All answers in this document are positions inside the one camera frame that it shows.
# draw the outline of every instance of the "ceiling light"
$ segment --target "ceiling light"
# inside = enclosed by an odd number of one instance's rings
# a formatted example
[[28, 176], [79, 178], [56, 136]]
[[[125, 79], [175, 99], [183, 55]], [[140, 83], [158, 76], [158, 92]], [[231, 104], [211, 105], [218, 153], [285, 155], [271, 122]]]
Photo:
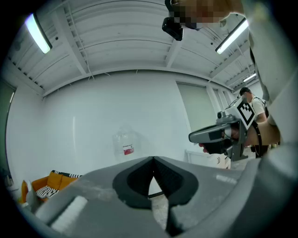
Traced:
[[218, 54], [222, 54], [229, 45], [238, 38], [238, 36], [248, 27], [248, 22], [244, 18], [234, 30], [223, 40], [222, 43], [215, 49]]
[[50, 41], [47, 39], [45, 33], [43, 32], [41, 25], [36, 17], [36, 14], [31, 14], [25, 21], [28, 31], [32, 35], [36, 44], [42, 50], [44, 54], [49, 52], [52, 48]]
[[244, 79], [243, 82], [246, 82], [246, 81], [252, 79], [252, 78], [255, 77], [255, 76], [256, 76], [256, 73], [254, 73], [252, 76], [250, 76], [250, 77]]

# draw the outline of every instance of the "man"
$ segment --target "man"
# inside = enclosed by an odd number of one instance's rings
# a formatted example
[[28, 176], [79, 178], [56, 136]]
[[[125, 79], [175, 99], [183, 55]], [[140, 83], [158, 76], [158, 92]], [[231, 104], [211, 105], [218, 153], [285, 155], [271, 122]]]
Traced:
[[256, 97], [247, 87], [241, 88], [240, 96], [246, 98], [247, 102], [251, 103], [252, 108], [256, 113], [257, 123], [267, 121], [265, 103], [260, 98]]
[[[265, 103], [258, 97], [256, 97], [249, 88], [243, 87], [240, 90], [240, 96], [247, 99], [247, 102], [251, 103], [252, 108], [256, 113], [255, 121], [257, 123], [267, 121], [268, 111], [265, 107]], [[253, 145], [251, 151], [256, 153], [256, 158], [262, 157], [268, 151], [268, 145], [262, 146], [262, 154], [259, 153], [260, 147], [258, 145]]]
[[[173, 0], [173, 8], [180, 22], [213, 23], [224, 19], [230, 13], [246, 17], [249, 25], [249, 41], [255, 60], [255, 71], [263, 90], [263, 99], [272, 104], [269, 118], [258, 124], [263, 145], [281, 140], [276, 122], [282, 127], [287, 142], [296, 140], [296, 124], [293, 122], [295, 110], [289, 111], [280, 105], [274, 106], [276, 99], [285, 100], [294, 93], [296, 67], [298, 60], [276, 20], [270, 15], [265, 1], [248, 0]], [[237, 129], [232, 130], [234, 139], [238, 138]], [[258, 145], [257, 133], [251, 126], [245, 145]]]

